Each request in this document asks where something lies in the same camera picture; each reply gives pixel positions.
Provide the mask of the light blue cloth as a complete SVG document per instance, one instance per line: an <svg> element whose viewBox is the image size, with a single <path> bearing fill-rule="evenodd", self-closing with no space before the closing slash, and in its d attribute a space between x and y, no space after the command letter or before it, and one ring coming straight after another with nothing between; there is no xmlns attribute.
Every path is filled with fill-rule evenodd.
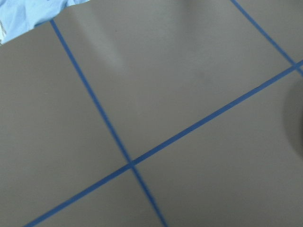
<svg viewBox="0 0 303 227"><path fill-rule="evenodd" d="M0 44L3 45L52 20L67 7L86 2L86 0L2 0Z"/></svg>

